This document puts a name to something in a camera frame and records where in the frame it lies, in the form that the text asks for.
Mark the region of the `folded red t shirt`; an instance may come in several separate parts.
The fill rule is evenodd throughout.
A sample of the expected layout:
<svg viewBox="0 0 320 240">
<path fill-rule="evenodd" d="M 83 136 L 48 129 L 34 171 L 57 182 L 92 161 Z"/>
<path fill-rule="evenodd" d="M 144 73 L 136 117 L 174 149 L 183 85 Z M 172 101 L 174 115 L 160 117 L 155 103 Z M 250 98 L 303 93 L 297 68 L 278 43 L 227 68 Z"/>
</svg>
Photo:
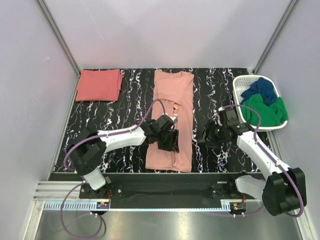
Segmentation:
<svg viewBox="0 0 320 240">
<path fill-rule="evenodd" d="M 119 99 L 122 78 L 120 69 L 82 70 L 75 101 L 115 102 Z"/>
</svg>

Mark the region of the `pink t shirt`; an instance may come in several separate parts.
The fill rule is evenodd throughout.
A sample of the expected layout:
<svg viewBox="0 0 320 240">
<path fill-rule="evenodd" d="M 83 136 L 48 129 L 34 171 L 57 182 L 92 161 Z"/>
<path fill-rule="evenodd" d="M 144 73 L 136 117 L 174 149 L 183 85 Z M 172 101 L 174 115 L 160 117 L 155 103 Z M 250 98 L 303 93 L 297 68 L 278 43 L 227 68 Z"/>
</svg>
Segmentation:
<svg viewBox="0 0 320 240">
<path fill-rule="evenodd" d="M 153 99 L 161 100 L 152 106 L 151 118 L 156 120 L 164 112 L 170 117 L 177 117 L 174 129 L 178 130 L 177 145 L 179 152 L 158 149 L 158 144 L 147 148 L 145 168 L 151 170 L 171 170 L 191 172 L 193 138 L 193 86 L 194 75 L 180 71 L 168 73 L 161 70 L 154 72 Z"/>
</svg>

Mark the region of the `green t shirt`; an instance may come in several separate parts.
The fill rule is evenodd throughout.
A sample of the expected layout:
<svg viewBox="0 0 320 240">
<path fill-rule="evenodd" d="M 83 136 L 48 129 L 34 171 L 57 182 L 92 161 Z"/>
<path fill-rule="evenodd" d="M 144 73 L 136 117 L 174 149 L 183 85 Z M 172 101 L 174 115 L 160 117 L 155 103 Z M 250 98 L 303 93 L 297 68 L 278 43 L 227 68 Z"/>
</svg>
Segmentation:
<svg viewBox="0 0 320 240">
<path fill-rule="evenodd" d="M 266 105 L 262 95 L 257 93 L 244 101 L 242 105 L 255 110 L 260 115 L 260 127 L 278 127 L 289 120 L 286 106 L 281 97 L 276 98 L 273 104 Z"/>
</svg>

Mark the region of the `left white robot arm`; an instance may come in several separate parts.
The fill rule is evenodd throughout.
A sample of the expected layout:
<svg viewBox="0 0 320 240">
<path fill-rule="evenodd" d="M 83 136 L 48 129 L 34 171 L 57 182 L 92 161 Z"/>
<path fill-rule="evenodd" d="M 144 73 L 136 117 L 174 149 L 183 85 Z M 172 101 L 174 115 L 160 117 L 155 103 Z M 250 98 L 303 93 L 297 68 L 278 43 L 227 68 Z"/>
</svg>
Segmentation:
<svg viewBox="0 0 320 240">
<path fill-rule="evenodd" d="M 89 184 L 90 192 L 95 197 L 103 198 L 108 193 L 108 186 L 99 170 L 102 156 L 120 148 L 154 143 L 160 150 L 178 153 L 177 122 L 177 116 L 162 114 L 156 120 L 142 120 L 137 125 L 117 130 L 93 132 L 86 128 L 71 143 L 64 161 L 71 162 L 74 171 L 84 183 Z"/>
</svg>

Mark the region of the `blue t shirt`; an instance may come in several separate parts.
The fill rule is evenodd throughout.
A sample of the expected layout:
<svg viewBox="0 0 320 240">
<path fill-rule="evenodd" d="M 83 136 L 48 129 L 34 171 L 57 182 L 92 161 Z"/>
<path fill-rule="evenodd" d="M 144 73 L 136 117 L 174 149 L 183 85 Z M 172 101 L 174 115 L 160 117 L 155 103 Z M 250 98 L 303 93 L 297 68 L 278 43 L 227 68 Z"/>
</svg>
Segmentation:
<svg viewBox="0 0 320 240">
<path fill-rule="evenodd" d="M 250 87 L 245 90 L 242 94 L 241 104 L 249 100 L 253 95 L 260 94 L 264 104 L 267 106 L 272 105 L 278 98 L 273 84 L 263 77 L 260 77 L 257 81 L 253 82 Z"/>
</svg>

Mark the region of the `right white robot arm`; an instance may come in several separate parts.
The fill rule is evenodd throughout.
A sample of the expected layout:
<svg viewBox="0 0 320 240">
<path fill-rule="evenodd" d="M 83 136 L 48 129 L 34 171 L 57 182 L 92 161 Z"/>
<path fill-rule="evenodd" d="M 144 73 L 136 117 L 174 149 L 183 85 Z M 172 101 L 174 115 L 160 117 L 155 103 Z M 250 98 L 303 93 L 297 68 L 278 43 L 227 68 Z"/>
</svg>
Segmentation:
<svg viewBox="0 0 320 240">
<path fill-rule="evenodd" d="M 263 174 L 264 180 L 250 175 L 237 177 L 227 185 L 228 195 L 235 199 L 249 195 L 261 201 L 272 216 L 300 217 L 307 205 L 304 172 L 278 158 L 259 138 L 260 126 L 241 123 L 236 108 L 236 104 L 220 107 L 218 120 L 209 120 L 198 139 L 199 143 L 212 149 L 235 142 Z"/>
</svg>

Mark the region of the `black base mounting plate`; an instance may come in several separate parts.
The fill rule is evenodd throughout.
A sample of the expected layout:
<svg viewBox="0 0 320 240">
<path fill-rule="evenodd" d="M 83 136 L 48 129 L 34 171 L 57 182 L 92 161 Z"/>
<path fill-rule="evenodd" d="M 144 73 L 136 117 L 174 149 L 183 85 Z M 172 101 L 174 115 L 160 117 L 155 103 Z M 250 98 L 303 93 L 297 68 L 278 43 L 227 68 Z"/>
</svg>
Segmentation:
<svg viewBox="0 0 320 240">
<path fill-rule="evenodd" d="M 142 192 L 164 192 L 175 190 L 208 190 L 213 188 L 219 194 L 228 192 L 240 193 L 236 189 L 235 179 L 237 173 L 108 173 L 104 174 L 106 184 L 120 183 L 130 190 Z M 243 199 L 250 200 L 250 195 L 244 195 L 242 199 L 212 199 L 200 196 L 141 196 L 135 195 L 124 199 L 106 199 L 121 201 L 124 203 L 201 203 L 209 205 L 213 201 L 230 200 L 241 202 Z"/>
</svg>

